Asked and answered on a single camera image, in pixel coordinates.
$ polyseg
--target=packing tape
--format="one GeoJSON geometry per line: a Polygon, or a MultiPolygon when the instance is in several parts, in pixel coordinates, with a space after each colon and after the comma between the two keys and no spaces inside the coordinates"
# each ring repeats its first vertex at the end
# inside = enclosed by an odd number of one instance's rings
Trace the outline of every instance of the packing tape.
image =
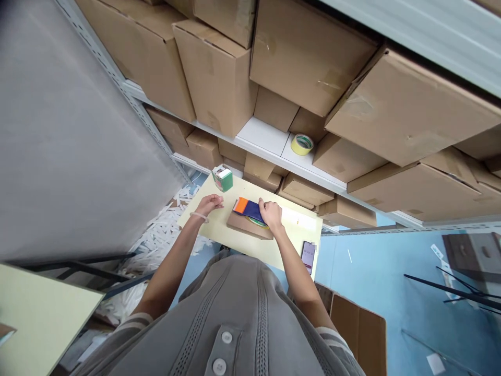
{"type": "Polygon", "coordinates": [[[313,149],[313,140],[306,135],[297,134],[291,143],[291,149],[298,155],[306,155],[313,149]]]}

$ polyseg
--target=floor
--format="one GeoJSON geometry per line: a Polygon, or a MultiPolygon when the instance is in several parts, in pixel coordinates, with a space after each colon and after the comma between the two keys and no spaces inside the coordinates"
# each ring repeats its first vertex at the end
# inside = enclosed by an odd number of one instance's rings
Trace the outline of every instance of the floor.
{"type": "MultiPolygon", "coordinates": [[[[201,185],[205,178],[201,175],[195,182],[201,185]]],[[[383,218],[378,220],[387,224],[383,218]]],[[[491,314],[467,302],[444,304],[443,291],[403,276],[444,282],[435,268],[440,262],[430,249],[432,244],[445,254],[439,233],[322,237],[316,281],[386,319],[388,376],[432,375],[426,360],[432,351],[403,334],[403,328],[482,376],[499,374],[501,337],[491,314]]],[[[178,296],[219,247],[215,243],[190,257],[178,296]]],[[[273,271],[287,291],[285,273],[273,271]]],[[[468,375],[449,363],[445,367],[444,376],[468,375]]]]}

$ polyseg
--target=smartphone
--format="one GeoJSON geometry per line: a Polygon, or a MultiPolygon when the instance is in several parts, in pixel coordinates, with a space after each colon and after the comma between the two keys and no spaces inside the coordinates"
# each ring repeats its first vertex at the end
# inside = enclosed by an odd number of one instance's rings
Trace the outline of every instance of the smartphone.
{"type": "Polygon", "coordinates": [[[303,243],[303,253],[301,254],[301,260],[303,260],[304,266],[308,270],[308,273],[312,274],[313,268],[313,258],[315,257],[315,245],[307,241],[303,243]]]}

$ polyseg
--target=desk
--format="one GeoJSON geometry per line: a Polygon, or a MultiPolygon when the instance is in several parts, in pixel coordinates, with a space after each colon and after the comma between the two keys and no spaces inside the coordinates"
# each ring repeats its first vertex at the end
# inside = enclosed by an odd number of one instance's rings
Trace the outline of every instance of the desk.
{"type": "Polygon", "coordinates": [[[17,332],[0,347],[0,375],[45,376],[104,293],[0,264],[0,322],[17,332]]]}
{"type": "Polygon", "coordinates": [[[235,176],[233,177],[233,187],[222,193],[214,183],[212,176],[209,176],[177,224],[183,227],[188,221],[189,214],[196,210],[202,197],[213,193],[224,197],[224,209],[214,210],[209,215],[210,222],[202,225],[200,229],[202,236],[283,270],[282,257],[275,240],[260,240],[226,226],[226,221],[239,197],[254,202],[258,202],[260,197],[265,202],[274,201],[282,207],[282,223],[298,254],[301,255],[304,241],[314,243],[317,246],[312,268],[312,279],[315,279],[322,220],[314,212],[235,176]]]}

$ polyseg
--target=button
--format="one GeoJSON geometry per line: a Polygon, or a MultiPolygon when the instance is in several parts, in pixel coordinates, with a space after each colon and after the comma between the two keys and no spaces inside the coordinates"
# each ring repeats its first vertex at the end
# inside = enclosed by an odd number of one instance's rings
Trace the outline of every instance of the button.
{"type": "Polygon", "coordinates": [[[231,340],[233,339],[233,336],[231,335],[230,332],[223,332],[221,334],[221,339],[223,340],[224,343],[230,343],[231,340]]]}
{"type": "Polygon", "coordinates": [[[214,363],[212,363],[212,370],[217,376],[223,376],[226,372],[226,362],[221,358],[217,358],[214,363]]]}

